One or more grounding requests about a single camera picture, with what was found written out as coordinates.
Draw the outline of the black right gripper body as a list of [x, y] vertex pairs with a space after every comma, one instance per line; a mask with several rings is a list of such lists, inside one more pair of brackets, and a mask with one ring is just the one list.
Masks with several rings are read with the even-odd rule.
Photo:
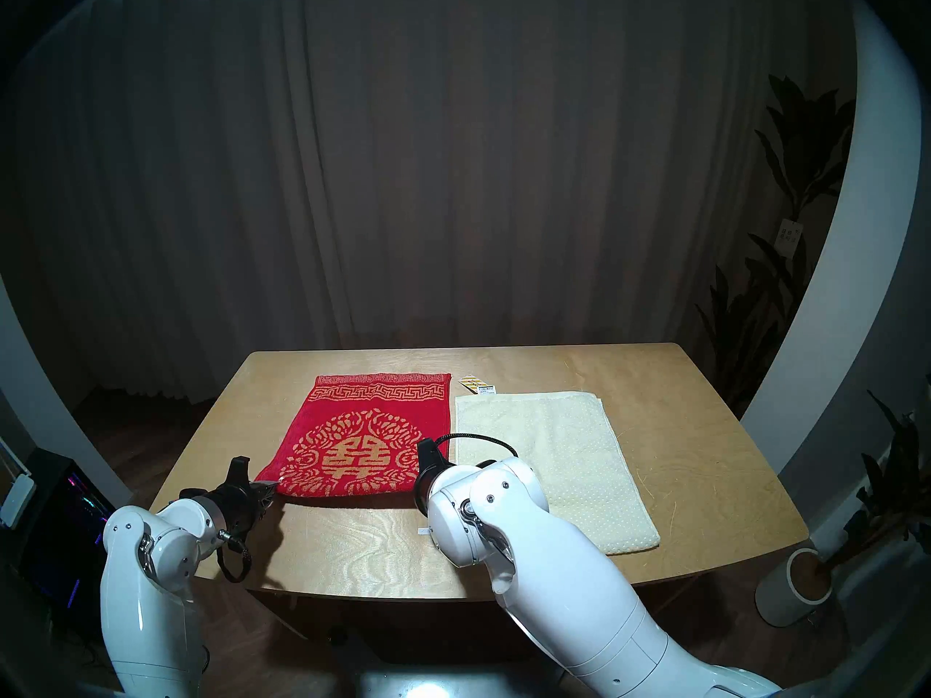
[[429, 465], [420, 468], [414, 483], [414, 500], [418, 511], [427, 517], [429, 494], [434, 482], [442, 473], [442, 465]]

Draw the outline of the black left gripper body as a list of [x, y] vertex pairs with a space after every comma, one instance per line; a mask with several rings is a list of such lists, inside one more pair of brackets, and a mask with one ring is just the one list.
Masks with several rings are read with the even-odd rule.
[[196, 502], [202, 512], [206, 536], [221, 532], [236, 542], [245, 542], [260, 519], [260, 484], [224, 482], [214, 490], [187, 488], [181, 499]]

